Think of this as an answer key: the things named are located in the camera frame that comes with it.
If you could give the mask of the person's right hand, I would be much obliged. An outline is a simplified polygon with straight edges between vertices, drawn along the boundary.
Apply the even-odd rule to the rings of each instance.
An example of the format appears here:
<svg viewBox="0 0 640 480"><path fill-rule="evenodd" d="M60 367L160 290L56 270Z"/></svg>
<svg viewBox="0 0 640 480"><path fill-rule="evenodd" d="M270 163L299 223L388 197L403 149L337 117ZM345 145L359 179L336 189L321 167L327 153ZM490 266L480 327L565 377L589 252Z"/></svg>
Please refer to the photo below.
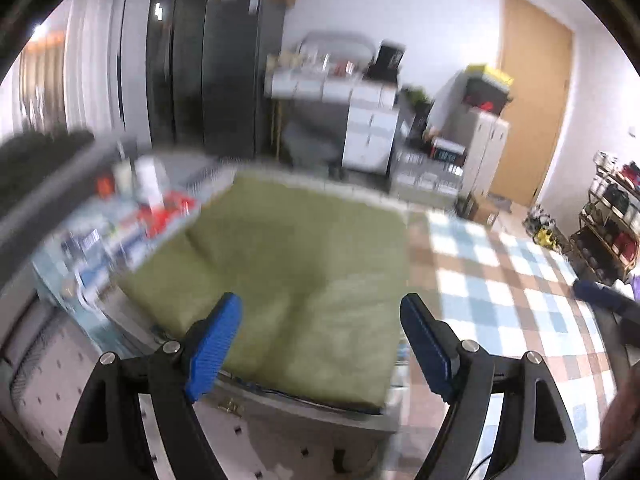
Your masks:
<svg viewBox="0 0 640 480"><path fill-rule="evenodd" d="M614 460L639 427L639 370L632 368L602 420L600 448Z"/></svg>

